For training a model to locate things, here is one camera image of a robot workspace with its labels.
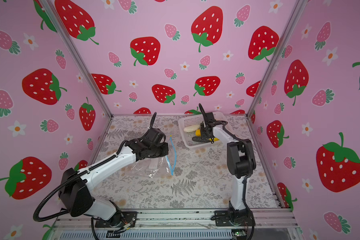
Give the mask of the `white radish toy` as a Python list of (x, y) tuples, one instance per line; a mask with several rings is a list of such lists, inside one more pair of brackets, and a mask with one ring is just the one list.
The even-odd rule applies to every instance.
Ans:
[(200, 125), (192, 125), (192, 126), (185, 127), (183, 129), (183, 131), (185, 133), (191, 133), (191, 132), (195, 132), (195, 131), (197, 131), (199, 129), (200, 129)]

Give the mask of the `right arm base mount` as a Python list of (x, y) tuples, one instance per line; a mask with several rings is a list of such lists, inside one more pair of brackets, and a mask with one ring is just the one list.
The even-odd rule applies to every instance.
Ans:
[(253, 212), (249, 210), (215, 211), (211, 216), (218, 227), (252, 227), (256, 225)]

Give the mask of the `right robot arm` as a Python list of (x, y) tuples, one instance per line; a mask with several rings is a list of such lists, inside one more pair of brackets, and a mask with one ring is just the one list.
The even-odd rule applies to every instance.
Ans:
[(253, 144), (249, 139), (241, 139), (227, 128), (227, 121), (217, 121), (213, 113), (202, 112), (201, 135), (194, 137), (195, 142), (214, 143), (215, 139), (227, 147), (227, 167), (233, 176), (233, 194), (230, 209), (242, 211), (248, 209), (246, 203), (247, 182), (256, 169)]

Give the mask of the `white plastic basket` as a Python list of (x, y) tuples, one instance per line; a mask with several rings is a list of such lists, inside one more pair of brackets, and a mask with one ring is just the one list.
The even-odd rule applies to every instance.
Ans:
[(189, 117), (179, 119), (179, 129), (185, 146), (190, 150), (208, 147), (214, 143), (220, 144), (219, 138), (213, 134), (212, 127), (205, 124), (205, 118), (201, 110), (186, 112)]

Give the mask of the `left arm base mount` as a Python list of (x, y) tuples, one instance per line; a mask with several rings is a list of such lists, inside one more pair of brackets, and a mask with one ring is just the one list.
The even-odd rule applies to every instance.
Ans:
[(117, 228), (124, 226), (127, 228), (134, 228), (137, 220), (138, 212), (116, 212), (116, 214), (109, 220), (97, 219), (95, 223), (96, 228)]

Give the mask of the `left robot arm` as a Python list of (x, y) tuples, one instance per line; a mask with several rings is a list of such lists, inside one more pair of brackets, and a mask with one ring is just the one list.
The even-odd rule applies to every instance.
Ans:
[[(99, 218), (115, 227), (123, 220), (122, 211), (112, 201), (96, 199), (92, 196), (91, 191), (103, 180), (130, 164), (144, 159), (161, 158), (168, 153), (166, 135), (160, 129), (150, 128), (140, 138), (124, 140), (116, 153), (98, 163), (77, 171), (66, 170), (61, 184), (37, 206), (33, 219), (35, 222), (44, 222), (65, 214), (70, 214), (71, 217), (86, 215)], [(42, 208), (55, 194), (58, 194), (66, 209), (50, 216), (41, 217)]]

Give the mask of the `clear zip top bag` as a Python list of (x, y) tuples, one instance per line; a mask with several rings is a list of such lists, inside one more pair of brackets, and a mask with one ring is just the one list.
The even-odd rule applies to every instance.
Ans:
[(166, 140), (166, 142), (169, 144), (169, 153), (167, 155), (138, 161), (131, 165), (131, 169), (126, 174), (132, 177), (150, 179), (173, 176), (178, 159), (173, 136), (170, 135), (169, 140)]

